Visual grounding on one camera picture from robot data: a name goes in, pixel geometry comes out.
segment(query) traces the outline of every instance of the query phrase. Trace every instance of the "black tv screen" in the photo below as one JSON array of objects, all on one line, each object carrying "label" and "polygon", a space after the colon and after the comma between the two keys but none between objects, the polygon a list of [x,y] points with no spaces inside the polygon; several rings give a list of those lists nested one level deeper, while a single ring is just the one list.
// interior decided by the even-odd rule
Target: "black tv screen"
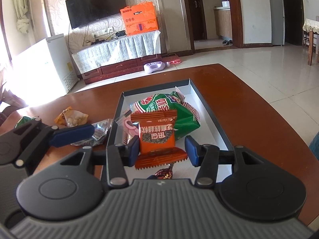
[{"label": "black tv screen", "polygon": [[66,0],[72,29],[120,13],[125,0]]}]

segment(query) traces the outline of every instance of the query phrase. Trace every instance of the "tv stand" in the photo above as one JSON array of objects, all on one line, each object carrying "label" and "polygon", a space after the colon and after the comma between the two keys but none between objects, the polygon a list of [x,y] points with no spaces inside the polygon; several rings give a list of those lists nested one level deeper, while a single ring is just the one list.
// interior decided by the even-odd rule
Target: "tv stand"
[{"label": "tv stand", "polygon": [[82,78],[85,84],[90,84],[133,72],[140,72],[144,70],[145,64],[160,61],[161,59],[161,54],[155,54],[136,59],[125,60],[120,63],[99,67],[97,69],[85,72],[82,74]]},{"label": "tv stand", "polygon": [[85,84],[143,71],[146,63],[161,60],[160,31],[121,36],[85,47],[72,57]]}]

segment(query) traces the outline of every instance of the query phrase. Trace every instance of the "tablecloth on table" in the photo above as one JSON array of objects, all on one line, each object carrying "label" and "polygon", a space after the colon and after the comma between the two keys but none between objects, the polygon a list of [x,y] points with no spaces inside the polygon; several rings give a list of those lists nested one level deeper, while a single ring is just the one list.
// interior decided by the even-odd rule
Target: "tablecloth on table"
[{"label": "tablecloth on table", "polygon": [[306,19],[302,29],[306,32],[313,31],[319,33],[319,22],[315,20]]},{"label": "tablecloth on table", "polygon": [[85,47],[72,57],[80,73],[85,73],[101,66],[160,53],[160,31],[155,30]]}]

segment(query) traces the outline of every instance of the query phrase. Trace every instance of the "orange box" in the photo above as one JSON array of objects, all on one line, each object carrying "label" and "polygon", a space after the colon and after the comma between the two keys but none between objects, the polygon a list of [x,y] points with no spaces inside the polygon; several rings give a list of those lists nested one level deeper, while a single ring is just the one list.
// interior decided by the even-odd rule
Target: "orange box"
[{"label": "orange box", "polygon": [[159,29],[152,2],[128,6],[120,11],[129,36]]}]

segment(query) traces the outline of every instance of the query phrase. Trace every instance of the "green snack bag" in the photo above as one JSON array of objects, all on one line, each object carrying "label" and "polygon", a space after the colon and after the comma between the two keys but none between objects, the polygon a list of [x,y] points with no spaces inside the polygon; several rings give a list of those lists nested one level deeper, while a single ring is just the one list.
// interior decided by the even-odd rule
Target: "green snack bag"
[{"label": "green snack bag", "polygon": [[174,125],[175,139],[178,140],[200,127],[198,111],[185,102],[185,96],[176,87],[171,94],[158,93],[149,96],[130,106],[132,112],[153,112],[177,110],[177,119]]},{"label": "green snack bag", "polygon": [[27,123],[27,122],[29,122],[29,121],[31,121],[31,120],[34,120],[34,119],[36,119],[36,118],[35,118],[35,117],[23,116],[23,117],[18,121],[18,123],[15,125],[14,128],[19,127],[19,126],[23,125],[24,123]]}]

